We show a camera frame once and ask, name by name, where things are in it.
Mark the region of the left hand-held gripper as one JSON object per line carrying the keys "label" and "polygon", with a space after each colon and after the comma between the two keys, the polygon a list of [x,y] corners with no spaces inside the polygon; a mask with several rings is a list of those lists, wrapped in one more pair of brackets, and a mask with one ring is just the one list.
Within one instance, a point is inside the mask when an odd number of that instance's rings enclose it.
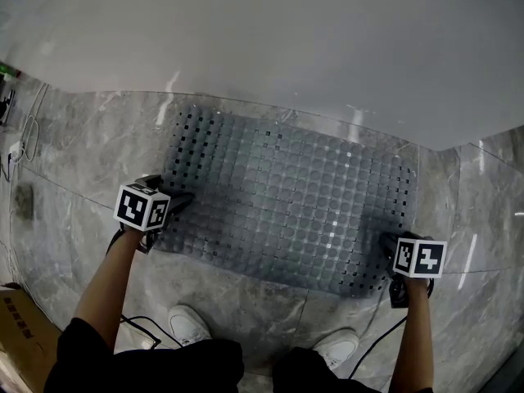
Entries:
{"label": "left hand-held gripper", "polygon": [[147,254],[154,246],[165,221],[181,213],[195,198],[191,192],[160,192],[161,176],[148,175],[132,183],[121,184],[113,217],[125,227],[145,233],[138,250]]}

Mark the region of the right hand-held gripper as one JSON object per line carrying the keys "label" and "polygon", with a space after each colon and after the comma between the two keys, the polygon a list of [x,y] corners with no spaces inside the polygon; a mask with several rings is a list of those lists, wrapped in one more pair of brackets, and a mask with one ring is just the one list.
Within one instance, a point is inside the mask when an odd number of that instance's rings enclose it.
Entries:
{"label": "right hand-held gripper", "polygon": [[447,242],[421,237],[411,232],[382,233],[378,239],[383,254],[389,260],[387,272],[392,308],[407,308],[409,294],[405,278],[426,279],[427,294],[431,296],[435,280],[441,278]]}

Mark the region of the grey perforated bath mat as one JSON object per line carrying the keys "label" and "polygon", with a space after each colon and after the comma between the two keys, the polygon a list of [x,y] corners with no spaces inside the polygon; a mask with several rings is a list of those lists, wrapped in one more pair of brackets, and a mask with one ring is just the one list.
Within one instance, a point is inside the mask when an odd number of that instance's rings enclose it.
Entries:
{"label": "grey perforated bath mat", "polygon": [[413,224],[410,159],[195,106],[176,114],[166,155],[162,190],[194,198],[167,220],[157,250],[339,296],[388,287],[379,237]]}

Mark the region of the person's right forearm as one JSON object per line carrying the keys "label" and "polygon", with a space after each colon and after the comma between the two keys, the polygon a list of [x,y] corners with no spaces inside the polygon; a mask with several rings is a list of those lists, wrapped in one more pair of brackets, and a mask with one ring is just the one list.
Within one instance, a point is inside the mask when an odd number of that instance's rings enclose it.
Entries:
{"label": "person's right forearm", "polygon": [[434,360],[426,279],[404,279],[409,307],[389,393],[418,393],[433,388]]}

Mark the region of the white bathtub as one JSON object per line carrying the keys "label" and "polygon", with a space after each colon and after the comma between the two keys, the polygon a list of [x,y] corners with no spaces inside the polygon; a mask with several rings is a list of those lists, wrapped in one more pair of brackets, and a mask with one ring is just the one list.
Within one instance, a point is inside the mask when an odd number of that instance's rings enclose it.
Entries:
{"label": "white bathtub", "polygon": [[524,0],[0,0],[0,61],[72,93],[258,102],[433,150],[524,125]]}

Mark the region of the person's right white shoe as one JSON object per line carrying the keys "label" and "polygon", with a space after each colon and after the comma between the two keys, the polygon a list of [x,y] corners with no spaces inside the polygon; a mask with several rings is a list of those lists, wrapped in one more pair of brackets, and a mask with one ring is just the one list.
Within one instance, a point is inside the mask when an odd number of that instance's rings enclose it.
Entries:
{"label": "person's right white shoe", "polygon": [[339,329],[318,341],[313,350],[334,371],[345,363],[359,347],[359,337],[352,328]]}

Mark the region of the person's white shoe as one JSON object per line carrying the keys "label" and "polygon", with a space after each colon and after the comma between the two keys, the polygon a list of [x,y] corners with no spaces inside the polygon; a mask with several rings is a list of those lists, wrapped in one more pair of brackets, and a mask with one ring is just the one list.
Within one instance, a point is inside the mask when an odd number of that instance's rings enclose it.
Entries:
{"label": "person's white shoe", "polygon": [[173,338],[182,346],[210,340],[210,330],[200,315],[187,305],[176,305],[168,315]]}
{"label": "person's white shoe", "polygon": [[359,337],[352,328],[339,329],[318,341],[313,350],[334,371],[345,363],[359,347]]}

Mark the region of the person's left white shoe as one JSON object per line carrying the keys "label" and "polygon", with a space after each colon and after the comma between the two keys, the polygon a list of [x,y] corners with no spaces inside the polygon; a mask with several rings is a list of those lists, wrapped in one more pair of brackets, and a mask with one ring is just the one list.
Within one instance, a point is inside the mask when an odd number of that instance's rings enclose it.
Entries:
{"label": "person's left white shoe", "polygon": [[200,315],[187,305],[176,305],[168,315],[173,338],[182,346],[210,340],[210,330]]}

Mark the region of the person's right leg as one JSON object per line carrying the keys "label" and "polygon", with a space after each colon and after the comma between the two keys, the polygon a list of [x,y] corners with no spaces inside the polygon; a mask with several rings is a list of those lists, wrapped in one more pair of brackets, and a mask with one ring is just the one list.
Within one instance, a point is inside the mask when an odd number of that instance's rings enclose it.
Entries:
{"label": "person's right leg", "polygon": [[338,378],[314,350],[295,347],[273,366],[273,393],[380,393]]}

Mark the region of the person's leg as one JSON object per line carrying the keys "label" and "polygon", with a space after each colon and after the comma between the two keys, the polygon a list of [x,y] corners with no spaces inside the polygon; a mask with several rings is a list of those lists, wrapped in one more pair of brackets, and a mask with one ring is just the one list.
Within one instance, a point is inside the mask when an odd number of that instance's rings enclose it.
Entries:
{"label": "person's leg", "polygon": [[242,347],[204,340],[177,350],[131,350],[106,369],[114,393],[238,393],[244,375]]}
{"label": "person's leg", "polygon": [[295,347],[273,366],[273,393],[380,393],[338,378],[314,350]]}

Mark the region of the person's left leg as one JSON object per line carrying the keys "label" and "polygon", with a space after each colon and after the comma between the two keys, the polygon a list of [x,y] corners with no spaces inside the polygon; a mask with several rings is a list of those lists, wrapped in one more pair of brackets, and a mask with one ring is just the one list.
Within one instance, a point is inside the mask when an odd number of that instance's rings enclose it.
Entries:
{"label": "person's left leg", "polygon": [[204,340],[177,350],[131,350],[106,369],[114,393],[238,393],[244,375],[242,347]]}

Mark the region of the large open cardboard box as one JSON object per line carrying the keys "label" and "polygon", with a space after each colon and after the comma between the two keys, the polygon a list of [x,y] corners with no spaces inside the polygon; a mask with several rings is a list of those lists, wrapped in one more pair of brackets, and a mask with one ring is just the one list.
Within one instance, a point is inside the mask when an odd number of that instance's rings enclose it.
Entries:
{"label": "large open cardboard box", "polygon": [[0,368],[31,393],[43,393],[61,331],[21,289],[0,287]]}

